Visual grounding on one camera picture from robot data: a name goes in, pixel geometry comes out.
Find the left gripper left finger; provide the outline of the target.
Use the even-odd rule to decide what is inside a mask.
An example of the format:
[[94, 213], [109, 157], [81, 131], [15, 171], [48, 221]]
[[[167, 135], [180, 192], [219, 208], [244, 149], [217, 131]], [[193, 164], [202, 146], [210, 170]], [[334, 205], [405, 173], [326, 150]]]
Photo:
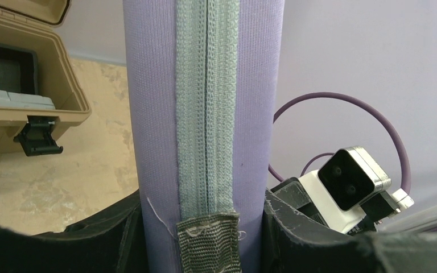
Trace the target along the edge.
[[60, 233], [0, 227], [0, 272], [148, 272], [139, 191]]

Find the lilac zippered umbrella case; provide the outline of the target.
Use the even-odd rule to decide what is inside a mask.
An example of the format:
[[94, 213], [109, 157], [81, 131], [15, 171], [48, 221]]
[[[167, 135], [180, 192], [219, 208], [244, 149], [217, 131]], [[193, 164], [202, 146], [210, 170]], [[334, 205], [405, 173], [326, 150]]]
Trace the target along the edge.
[[124, 1], [151, 272], [260, 272], [283, 1]]

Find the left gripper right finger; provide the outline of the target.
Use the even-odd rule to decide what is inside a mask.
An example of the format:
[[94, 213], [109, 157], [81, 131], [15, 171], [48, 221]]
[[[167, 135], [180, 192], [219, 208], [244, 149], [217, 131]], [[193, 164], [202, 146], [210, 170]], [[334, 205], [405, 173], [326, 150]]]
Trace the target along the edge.
[[262, 272], [437, 272], [437, 233], [348, 236], [265, 192]]

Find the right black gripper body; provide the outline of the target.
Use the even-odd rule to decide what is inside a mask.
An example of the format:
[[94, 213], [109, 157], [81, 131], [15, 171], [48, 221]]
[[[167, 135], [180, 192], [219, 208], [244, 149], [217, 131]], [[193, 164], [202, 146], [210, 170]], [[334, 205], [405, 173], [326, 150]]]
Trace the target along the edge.
[[291, 177], [280, 182], [272, 187], [270, 191], [309, 220], [327, 228], [329, 227], [297, 177]]

